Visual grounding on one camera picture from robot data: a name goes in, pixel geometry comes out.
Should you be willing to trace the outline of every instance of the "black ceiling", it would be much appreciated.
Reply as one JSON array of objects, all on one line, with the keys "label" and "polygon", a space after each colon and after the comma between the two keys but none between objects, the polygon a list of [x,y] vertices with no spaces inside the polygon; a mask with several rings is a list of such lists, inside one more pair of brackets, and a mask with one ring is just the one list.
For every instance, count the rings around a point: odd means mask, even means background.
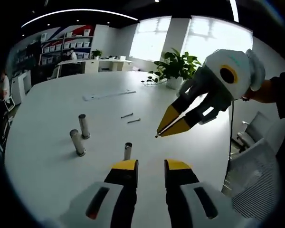
[{"label": "black ceiling", "polygon": [[[285,58],[285,0],[237,0],[239,21],[254,32],[254,36],[266,42]],[[122,13],[138,20],[157,17],[190,17],[203,15],[233,21],[230,2],[227,0],[45,0],[17,1],[18,10],[14,15],[13,24],[19,28],[14,42],[21,39],[21,35],[34,34],[48,28],[74,24],[107,24],[115,28],[136,23],[117,15],[99,12],[70,12],[48,16],[32,22],[20,29],[21,25],[40,15],[66,9],[99,9]],[[275,9],[284,18],[284,24],[279,24],[268,13],[268,9]]]}]

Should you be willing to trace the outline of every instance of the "yellow circular ring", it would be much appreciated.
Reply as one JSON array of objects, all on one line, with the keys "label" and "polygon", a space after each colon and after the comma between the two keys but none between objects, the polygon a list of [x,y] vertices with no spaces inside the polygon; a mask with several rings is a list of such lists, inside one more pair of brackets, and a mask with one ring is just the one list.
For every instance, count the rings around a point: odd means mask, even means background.
[{"label": "yellow circular ring", "polygon": [[227,69],[227,70],[229,70],[231,73],[232,73],[232,75],[233,75],[233,79],[234,79],[234,81],[233,81],[233,83],[237,83],[238,82],[238,75],[237,75],[237,73],[235,72],[235,70],[234,69],[232,69],[230,66],[228,66],[228,65],[222,65],[221,66],[221,69],[222,68],[225,68],[225,69]]}]

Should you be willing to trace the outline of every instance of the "black cable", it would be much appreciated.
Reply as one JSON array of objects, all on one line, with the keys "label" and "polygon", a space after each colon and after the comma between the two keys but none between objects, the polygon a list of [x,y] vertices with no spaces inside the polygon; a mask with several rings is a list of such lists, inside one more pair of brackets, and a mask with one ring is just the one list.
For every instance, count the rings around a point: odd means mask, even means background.
[{"label": "black cable", "polygon": [[230,143],[229,143],[229,157],[228,157],[228,164],[227,164],[227,169],[226,169],[226,175],[225,175],[225,179],[227,177],[227,174],[229,172],[230,169],[230,159],[231,159],[231,142],[232,142],[232,129],[233,129],[233,114],[234,114],[234,103],[232,101],[232,112],[231,112],[231,123],[230,123]]}]

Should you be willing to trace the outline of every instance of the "metal rod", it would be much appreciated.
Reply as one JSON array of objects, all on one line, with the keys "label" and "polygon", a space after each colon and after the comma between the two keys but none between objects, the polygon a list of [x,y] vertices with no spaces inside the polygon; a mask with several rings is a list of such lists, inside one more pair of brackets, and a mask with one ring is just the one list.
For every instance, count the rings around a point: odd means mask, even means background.
[{"label": "metal rod", "polygon": [[80,114],[78,116],[79,119],[79,124],[80,124],[80,129],[81,129],[81,137],[83,139],[88,139],[90,138],[90,132],[87,128],[87,122],[86,122],[86,115],[85,114]]},{"label": "metal rod", "polygon": [[81,143],[81,140],[80,140],[80,134],[78,132],[77,129],[73,129],[70,131],[70,136],[71,136],[71,139],[73,141],[73,144],[76,148],[76,153],[78,156],[84,156],[85,153],[86,153],[86,150],[84,148],[84,146],[82,145]]},{"label": "metal rod", "polygon": [[124,115],[124,116],[122,116],[121,118],[123,119],[123,118],[125,118],[125,117],[128,117],[128,116],[130,116],[130,115],[133,115],[133,113],[131,113],[131,114],[128,114],[128,115]]},{"label": "metal rod", "polygon": [[137,119],[137,120],[132,120],[132,121],[129,121],[129,122],[127,122],[127,124],[129,124],[129,123],[133,123],[133,122],[137,122],[137,121],[140,121],[141,119],[139,118],[139,119]]},{"label": "metal rod", "polygon": [[124,144],[124,158],[123,160],[130,160],[131,159],[131,151],[132,151],[132,143],[127,142]]}]

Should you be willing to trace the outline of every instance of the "white plastic strip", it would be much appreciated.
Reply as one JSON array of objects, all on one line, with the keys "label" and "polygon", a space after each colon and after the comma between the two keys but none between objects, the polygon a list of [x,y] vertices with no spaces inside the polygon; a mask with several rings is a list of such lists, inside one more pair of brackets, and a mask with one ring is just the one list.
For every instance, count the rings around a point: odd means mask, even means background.
[{"label": "white plastic strip", "polygon": [[122,92],[122,93],[108,94],[108,95],[90,94],[90,95],[83,95],[82,98],[85,101],[90,101],[90,100],[99,100],[99,99],[105,98],[105,97],[120,96],[120,95],[125,95],[125,94],[134,94],[134,93],[136,93],[136,91]]},{"label": "white plastic strip", "polygon": [[122,17],[125,17],[125,18],[129,18],[129,19],[132,19],[132,20],[138,20],[137,18],[132,18],[130,16],[127,16],[127,15],[124,15],[124,14],[121,14],[121,13],[115,13],[115,12],[111,12],[111,11],[106,11],[106,10],[101,10],[101,9],[66,9],[66,10],[60,10],[60,11],[56,11],[56,12],[51,12],[51,13],[47,13],[45,15],[42,15],[40,17],[37,17],[33,20],[30,20],[28,21],[27,23],[25,23],[24,25],[21,26],[24,27],[26,25],[28,25],[29,23],[35,21],[35,20],[38,20],[38,19],[41,19],[41,18],[44,18],[44,17],[47,17],[47,16],[50,16],[50,15],[53,15],[53,14],[57,14],[57,13],[64,13],[64,12],[72,12],[72,11],[93,11],[93,12],[101,12],[101,13],[111,13],[111,14],[115,14],[115,15],[118,15],[118,16],[122,16]]}]

